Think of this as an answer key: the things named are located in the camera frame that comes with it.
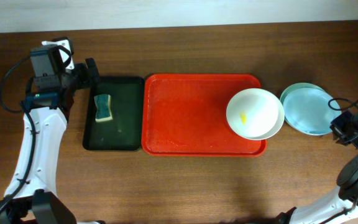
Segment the green yellow sponge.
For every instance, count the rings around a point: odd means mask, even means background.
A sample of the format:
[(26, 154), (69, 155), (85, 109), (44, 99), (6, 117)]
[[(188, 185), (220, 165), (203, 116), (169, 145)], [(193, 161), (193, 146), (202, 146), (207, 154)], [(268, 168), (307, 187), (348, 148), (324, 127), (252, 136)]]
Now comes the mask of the green yellow sponge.
[(97, 123), (112, 121), (111, 96), (109, 94), (100, 94), (94, 97), (96, 106), (95, 121)]

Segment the light blue plate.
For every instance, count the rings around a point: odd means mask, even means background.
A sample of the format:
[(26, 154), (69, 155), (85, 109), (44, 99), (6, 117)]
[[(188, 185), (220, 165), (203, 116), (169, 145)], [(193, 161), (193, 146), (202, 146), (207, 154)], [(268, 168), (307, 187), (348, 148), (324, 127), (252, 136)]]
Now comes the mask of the light blue plate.
[(331, 122), (341, 115), (328, 106), (332, 97), (323, 90), (299, 88), (283, 101), (286, 122), (301, 133), (322, 136), (332, 132)]

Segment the light green plate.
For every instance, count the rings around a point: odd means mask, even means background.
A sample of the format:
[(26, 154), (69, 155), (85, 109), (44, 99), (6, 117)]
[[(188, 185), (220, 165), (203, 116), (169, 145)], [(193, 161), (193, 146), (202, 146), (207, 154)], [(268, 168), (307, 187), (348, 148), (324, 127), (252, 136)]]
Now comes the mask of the light green plate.
[(288, 94), (290, 94), (291, 92), (297, 90), (297, 89), (300, 89), (300, 88), (313, 88), (313, 89), (318, 89), (318, 90), (321, 90), (321, 91), (324, 91), (321, 87), (317, 86), (317, 85), (314, 85), (312, 83), (295, 83), (295, 84), (292, 84), (290, 85), (289, 87), (287, 87), (281, 94), (281, 97), (280, 97), (280, 102), (282, 104), (284, 104), (284, 101), (285, 101), (285, 98), (288, 96)]

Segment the white plate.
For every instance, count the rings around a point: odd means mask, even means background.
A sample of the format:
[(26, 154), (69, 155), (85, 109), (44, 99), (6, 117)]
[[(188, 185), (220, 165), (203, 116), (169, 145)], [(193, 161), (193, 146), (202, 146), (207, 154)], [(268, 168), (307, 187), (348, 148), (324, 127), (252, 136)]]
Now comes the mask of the white plate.
[(226, 120), (240, 137), (259, 141), (271, 138), (282, 128), (285, 112), (271, 92), (249, 88), (236, 93), (227, 104)]

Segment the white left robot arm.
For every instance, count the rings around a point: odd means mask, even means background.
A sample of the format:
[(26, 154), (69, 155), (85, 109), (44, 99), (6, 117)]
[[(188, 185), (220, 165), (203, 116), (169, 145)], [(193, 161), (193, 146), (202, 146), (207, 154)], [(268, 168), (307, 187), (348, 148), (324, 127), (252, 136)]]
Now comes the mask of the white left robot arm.
[(0, 200), (0, 223), (76, 223), (74, 214), (57, 197), (58, 154), (67, 128), (73, 94), (99, 80), (93, 58), (72, 69), (43, 70), (27, 82), (20, 102), (24, 135), (13, 178)]

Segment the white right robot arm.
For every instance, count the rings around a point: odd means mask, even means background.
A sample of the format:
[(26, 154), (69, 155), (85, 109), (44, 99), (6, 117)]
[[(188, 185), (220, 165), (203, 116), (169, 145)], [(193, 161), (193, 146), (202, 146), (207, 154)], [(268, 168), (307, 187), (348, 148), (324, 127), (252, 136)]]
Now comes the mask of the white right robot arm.
[[(340, 116), (331, 121), (337, 144), (352, 144), (358, 148), (358, 99), (349, 106), (339, 108)], [(340, 171), (337, 187), (317, 201), (279, 214), (278, 224), (344, 223), (358, 218), (358, 155)]]

